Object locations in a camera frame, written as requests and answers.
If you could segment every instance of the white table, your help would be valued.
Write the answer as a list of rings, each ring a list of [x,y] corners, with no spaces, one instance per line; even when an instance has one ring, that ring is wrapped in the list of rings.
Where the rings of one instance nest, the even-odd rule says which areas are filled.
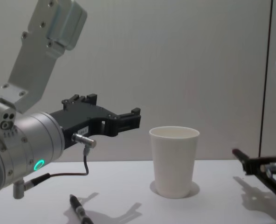
[[[177,200],[152,192],[151,161],[90,162],[89,168],[87,177],[51,178],[21,200],[12,198],[12,186],[3,189],[0,224],[79,224],[70,194],[82,198],[95,224],[276,224],[276,197],[246,177],[238,161],[196,161],[192,195]],[[80,162],[53,163],[26,180],[83,170]]]

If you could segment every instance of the pen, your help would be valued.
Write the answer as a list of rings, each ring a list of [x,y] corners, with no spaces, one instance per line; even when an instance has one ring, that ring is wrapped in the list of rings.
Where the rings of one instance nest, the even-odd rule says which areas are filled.
[[[81,221],[81,224],[93,224],[92,220],[85,214],[85,210],[82,207],[81,203],[78,201],[77,197],[74,195],[69,196],[69,202],[78,218]]]

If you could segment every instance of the green led ring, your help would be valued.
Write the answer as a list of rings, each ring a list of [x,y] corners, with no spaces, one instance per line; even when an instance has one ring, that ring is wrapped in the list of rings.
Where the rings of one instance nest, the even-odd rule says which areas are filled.
[[[37,171],[38,169],[42,168],[42,166],[45,164],[44,160],[40,160],[36,163],[36,165],[34,166],[34,170]]]

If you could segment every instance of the marker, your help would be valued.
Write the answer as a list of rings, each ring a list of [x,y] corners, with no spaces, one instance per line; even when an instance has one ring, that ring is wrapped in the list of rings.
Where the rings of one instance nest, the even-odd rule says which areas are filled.
[[[69,202],[71,203],[73,210],[80,219],[81,224],[93,224],[92,220],[85,214],[85,210],[81,203],[78,201],[77,197],[75,197],[74,195],[70,195],[69,197]]]

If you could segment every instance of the white paper cup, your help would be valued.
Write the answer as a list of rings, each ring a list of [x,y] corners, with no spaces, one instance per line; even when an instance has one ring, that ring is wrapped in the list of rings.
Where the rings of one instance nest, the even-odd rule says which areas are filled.
[[[199,132],[178,126],[156,127],[149,131],[155,186],[167,198],[183,198],[190,192]]]

